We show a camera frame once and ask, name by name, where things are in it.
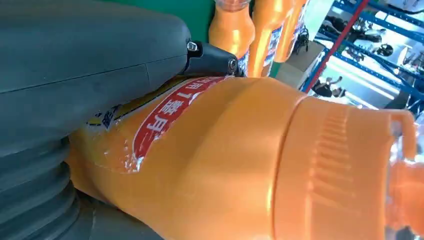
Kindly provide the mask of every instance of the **clear plastic bottle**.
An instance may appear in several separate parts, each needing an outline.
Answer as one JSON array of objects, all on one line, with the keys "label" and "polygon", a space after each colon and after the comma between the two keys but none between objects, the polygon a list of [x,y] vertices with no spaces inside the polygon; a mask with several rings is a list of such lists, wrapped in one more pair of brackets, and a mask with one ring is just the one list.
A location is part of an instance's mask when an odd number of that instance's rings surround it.
[{"label": "clear plastic bottle", "polygon": [[255,38],[250,46],[248,75],[266,77],[270,73],[285,19],[293,11],[292,0],[259,0],[253,9]]},{"label": "clear plastic bottle", "polygon": [[[424,237],[424,116],[415,123],[415,136],[392,126],[396,140],[390,151],[385,221],[389,232],[409,227]],[[416,137],[415,156],[405,153],[405,148],[413,147],[407,139],[411,137]]]},{"label": "clear plastic bottle", "polygon": [[209,27],[209,43],[234,54],[247,74],[249,46],[255,26],[249,15],[250,0],[215,0],[215,16]]}]

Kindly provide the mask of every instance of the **bottle neck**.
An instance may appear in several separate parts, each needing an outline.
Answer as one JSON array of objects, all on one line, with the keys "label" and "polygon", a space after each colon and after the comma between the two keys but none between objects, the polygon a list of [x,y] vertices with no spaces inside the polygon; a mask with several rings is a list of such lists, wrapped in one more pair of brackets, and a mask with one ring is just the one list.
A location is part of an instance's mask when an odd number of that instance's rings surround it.
[{"label": "bottle neck", "polygon": [[242,25],[243,24],[242,19],[244,18],[250,19],[248,5],[244,6],[244,8],[241,8],[239,10],[228,11],[217,4],[215,6],[215,16],[218,19],[225,19],[225,21],[222,21],[225,24],[239,23]]},{"label": "bottle neck", "polygon": [[249,14],[249,2],[250,0],[216,0],[216,8],[229,13],[239,12],[243,9],[247,9]]}]

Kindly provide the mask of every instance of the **black wire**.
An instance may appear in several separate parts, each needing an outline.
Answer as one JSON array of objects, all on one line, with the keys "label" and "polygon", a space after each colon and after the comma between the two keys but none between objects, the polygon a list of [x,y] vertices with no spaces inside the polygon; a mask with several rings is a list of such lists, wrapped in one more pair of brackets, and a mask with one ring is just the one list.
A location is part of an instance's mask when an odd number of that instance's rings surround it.
[{"label": "black wire", "polygon": [[299,36],[297,37],[296,42],[294,43],[293,52],[296,53],[296,55],[299,55],[299,52],[301,51],[302,47],[306,47],[306,52],[308,51],[309,44],[309,31],[306,28],[306,26],[303,26],[303,28],[300,30]]}]

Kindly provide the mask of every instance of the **green wall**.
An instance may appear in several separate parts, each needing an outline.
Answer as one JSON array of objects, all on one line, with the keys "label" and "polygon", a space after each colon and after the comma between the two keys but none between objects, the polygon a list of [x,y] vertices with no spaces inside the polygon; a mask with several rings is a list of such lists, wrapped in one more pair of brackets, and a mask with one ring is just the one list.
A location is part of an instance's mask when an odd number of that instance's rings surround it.
[{"label": "green wall", "polygon": [[193,40],[208,41],[208,28],[215,11],[213,0],[106,0],[172,14],[188,26]]}]

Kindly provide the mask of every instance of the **red pole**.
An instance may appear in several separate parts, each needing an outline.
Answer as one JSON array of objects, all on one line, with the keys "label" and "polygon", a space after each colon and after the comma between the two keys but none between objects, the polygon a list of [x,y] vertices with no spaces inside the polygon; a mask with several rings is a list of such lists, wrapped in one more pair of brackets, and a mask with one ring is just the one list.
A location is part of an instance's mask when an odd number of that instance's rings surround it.
[{"label": "red pole", "polygon": [[326,63],[329,61],[330,57],[336,52],[337,48],[339,48],[340,44],[342,43],[343,39],[345,39],[346,35],[348,34],[351,27],[354,25],[355,21],[358,19],[359,14],[362,12],[362,10],[368,5],[368,2],[370,0],[362,0],[362,2],[359,4],[355,12],[353,13],[352,18],[347,23],[347,26],[343,29],[340,36],[338,36],[337,40],[333,44],[330,51],[324,56],[324,59],[322,60],[321,64],[319,65],[318,70],[316,71],[315,75],[313,76],[312,80],[310,81],[309,85],[306,88],[305,93],[309,92],[311,90],[312,86],[318,81],[318,78],[320,77],[321,73],[324,70],[324,67],[326,66]]}]

